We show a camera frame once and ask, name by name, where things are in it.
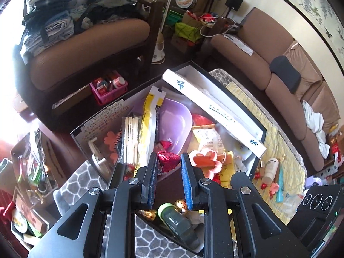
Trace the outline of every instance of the red box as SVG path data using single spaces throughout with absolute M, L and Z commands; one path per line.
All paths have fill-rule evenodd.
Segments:
M 113 71 L 112 73 L 118 77 L 121 76 L 116 71 Z M 94 87 L 93 83 L 90 83 L 89 85 L 91 87 L 94 98 L 96 99 L 98 105 L 100 105 L 100 106 L 105 105 L 107 103 L 110 103 L 111 101 L 117 99 L 118 97 L 122 96 L 124 93 L 126 93 L 128 91 L 128 82 L 127 81 L 120 88 L 115 88 L 115 89 L 111 90 L 110 92 L 105 93 L 104 95 L 100 95 L 98 93 L 98 91 Z

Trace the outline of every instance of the framed painting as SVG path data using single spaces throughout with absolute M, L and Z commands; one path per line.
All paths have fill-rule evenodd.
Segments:
M 344 27 L 327 0 L 284 0 L 323 39 L 344 74 Z

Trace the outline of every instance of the white wall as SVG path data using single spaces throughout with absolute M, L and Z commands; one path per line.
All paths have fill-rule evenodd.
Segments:
M 215 6 L 215 12 L 223 14 L 226 0 Z M 344 122 L 344 76 L 326 44 L 311 25 L 283 0 L 244 0 L 238 12 L 229 16 L 240 22 L 246 14 L 257 7 L 279 22 L 302 45 L 323 74 L 336 98 Z

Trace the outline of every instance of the purple plastic bowl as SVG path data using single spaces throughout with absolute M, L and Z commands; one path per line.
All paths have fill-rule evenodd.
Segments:
M 144 100 L 138 102 L 131 112 L 143 114 Z M 182 103 L 165 98 L 159 112 L 159 140 L 171 139 L 169 152 L 179 154 L 192 128 L 192 116 Z

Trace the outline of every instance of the white bottle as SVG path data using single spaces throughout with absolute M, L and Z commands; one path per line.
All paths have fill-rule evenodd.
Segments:
M 265 164 L 265 173 L 262 178 L 262 182 L 266 184 L 271 184 L 275 179 L 279 162 L 276 158 L 269 159 Z

